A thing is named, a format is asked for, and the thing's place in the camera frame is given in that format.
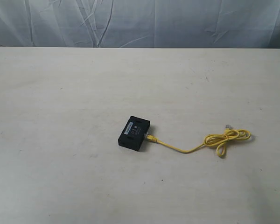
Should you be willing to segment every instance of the yellow ethernet cable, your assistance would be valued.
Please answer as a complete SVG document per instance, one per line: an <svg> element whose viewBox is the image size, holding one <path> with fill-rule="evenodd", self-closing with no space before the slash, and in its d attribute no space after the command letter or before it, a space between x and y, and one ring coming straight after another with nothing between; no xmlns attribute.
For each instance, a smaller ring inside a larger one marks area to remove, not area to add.
<svg viewBox="0 0 280 224"><path fill-rule="evenodd" d="M199 146L190 149L190 150L182 150L179 148L176 148L174 146L171 146L165 142L162 142L160 140L158 140L156 137L148 134L146 136L146 139L151 141L151 142L155 142L155 143L159 143L161 145L164 145L166 147L169 147L171 149L174 149L180 153L192 153L204 146L208 146L208 147L217 147L216 149L216 153L218 156L220 157L224 157L226 154L226 143L228 141L243 141L243 140L247 140L251 137L251 133L248 130L245 129L231 129L231 127L229 125L226 125L224 134L210 134L208 136L206 136L203 140L203 143L201 143Z"/></svg>

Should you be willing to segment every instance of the table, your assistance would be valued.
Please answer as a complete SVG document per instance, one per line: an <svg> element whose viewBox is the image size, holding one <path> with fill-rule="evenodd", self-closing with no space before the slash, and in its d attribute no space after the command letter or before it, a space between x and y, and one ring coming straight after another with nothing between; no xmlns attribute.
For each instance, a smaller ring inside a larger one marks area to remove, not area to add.
<svg viewBox="0 0 280 224"><path fill-rule="evenodd" d="M226 124L227 156L182 149ZM0 48L0 224L280 223L280 49Z"/></svg>

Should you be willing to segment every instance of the black electronic device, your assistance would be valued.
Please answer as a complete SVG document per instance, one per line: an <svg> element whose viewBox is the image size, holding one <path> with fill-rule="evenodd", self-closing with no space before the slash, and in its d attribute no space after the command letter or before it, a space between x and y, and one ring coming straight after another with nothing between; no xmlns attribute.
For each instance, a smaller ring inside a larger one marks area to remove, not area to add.
<svg viewBox="0 0 280 224"><path fill-rule="evenodd" d="M148 129L149 120L131 116L118 138L118 144L139 151Z"/></svg>

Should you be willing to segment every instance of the sticker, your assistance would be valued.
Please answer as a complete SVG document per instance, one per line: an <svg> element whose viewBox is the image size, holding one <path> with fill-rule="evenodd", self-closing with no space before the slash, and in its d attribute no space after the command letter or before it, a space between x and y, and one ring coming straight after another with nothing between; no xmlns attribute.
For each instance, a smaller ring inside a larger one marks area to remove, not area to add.
<svg viewBox="0 0 280 224"><path fill-rule="evenodd" d="M128 126L126 127L126 131L124 132L124 134L129 134L129 132L130 132L132 126L133 126L133 122L130 122L130 123L128 124Z"/></svg>

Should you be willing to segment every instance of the white fabric backdrop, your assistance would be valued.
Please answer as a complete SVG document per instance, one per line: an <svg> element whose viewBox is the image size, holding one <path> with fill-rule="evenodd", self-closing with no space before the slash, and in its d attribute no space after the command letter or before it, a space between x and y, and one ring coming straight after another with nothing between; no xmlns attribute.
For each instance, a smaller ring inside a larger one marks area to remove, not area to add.
<svg viewBox="0 0 280 224"><path fill-rule="evenodd" d="M280 0L0 0L0 46L280 48Z"/></svg>

